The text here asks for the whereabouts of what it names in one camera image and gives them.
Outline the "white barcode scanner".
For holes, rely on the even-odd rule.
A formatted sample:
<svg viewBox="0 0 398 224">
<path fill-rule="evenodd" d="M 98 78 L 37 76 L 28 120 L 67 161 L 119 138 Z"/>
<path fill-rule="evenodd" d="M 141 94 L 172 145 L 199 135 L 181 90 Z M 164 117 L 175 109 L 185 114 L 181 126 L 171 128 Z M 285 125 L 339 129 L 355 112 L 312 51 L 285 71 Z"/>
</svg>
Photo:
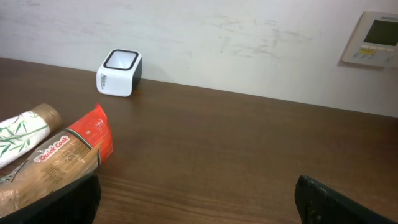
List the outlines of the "white barcode scanner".
<svg viewBox="0 0 398 224">
<path fill-rule="evenodd" d="M 137 88 L 141 75 L 141 53 L 114 49 L 96 72 L 96 87 L 104 95 L 129 97 Z"/>
</svg>

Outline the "white bamboo conditioner tube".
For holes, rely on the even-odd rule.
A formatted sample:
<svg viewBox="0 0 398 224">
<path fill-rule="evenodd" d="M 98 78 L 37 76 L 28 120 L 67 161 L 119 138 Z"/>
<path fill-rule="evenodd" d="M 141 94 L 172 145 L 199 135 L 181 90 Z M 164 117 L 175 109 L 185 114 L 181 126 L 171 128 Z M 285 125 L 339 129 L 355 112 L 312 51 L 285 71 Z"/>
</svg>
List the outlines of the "white bamboo conditioner tube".
<svg viewBox="0 0 398 224">
<path fill-rule="evenodd" d="M 2 121 L 1 167 L 32 150 L 61 125 L 59 112 L 46 103 Z"/>
</svg>

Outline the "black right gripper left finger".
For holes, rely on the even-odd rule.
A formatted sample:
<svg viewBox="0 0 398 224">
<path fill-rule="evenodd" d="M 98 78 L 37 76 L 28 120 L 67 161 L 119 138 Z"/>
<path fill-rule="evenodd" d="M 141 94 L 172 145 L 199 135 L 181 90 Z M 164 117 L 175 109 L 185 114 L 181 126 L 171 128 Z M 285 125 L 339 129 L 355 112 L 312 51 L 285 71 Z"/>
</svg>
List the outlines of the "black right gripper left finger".
<svg viewBox="0 0 398 224">
<path fill-rule="evenodd" d="M 87 174 L 1 218 L 1 224 L 92 224 L 100 200 L 99 178 Z"/>
</svg>

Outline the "wall thermostat panel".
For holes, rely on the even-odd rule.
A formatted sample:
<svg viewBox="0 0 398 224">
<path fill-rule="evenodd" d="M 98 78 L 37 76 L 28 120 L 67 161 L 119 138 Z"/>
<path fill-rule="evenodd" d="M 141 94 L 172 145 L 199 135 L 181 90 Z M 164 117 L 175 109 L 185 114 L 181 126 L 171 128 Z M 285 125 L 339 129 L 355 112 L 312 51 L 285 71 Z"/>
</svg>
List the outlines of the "wall thermostat panel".
<svg viewBox="0 0 398 224">
<path fill-rule="evenodd" d="M 369 67 L 397 68 L 397 15 L 363 12 L 341 60 Z"/>
</svg>

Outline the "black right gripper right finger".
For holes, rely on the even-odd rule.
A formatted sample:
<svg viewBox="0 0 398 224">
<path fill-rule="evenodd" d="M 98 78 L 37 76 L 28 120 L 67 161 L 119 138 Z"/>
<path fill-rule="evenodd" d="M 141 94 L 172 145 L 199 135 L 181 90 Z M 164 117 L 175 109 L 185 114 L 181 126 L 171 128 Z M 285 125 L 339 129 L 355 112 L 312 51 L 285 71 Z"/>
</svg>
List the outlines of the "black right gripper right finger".
<svg viewBox="0 0 398 224">
<path fill-rule="evenodd" d="M 302 224 L 397 224 L 307 175 L 294 196 Z"/>
</svg>

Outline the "spaghetti pasta package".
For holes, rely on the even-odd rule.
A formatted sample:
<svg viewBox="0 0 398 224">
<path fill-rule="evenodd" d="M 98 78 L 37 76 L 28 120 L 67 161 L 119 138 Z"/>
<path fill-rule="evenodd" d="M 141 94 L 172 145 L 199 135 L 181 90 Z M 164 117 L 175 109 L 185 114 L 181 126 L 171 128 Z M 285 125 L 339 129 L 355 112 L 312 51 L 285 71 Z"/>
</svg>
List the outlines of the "spaghetti pasta package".
<svg viewBox="0 0 398 224">
<path fill-rule="evenodd" d="M 93 172 L 113 150 L 108 117 L 97 104 L 1 178 L 1 217 Z"/>
</svg>

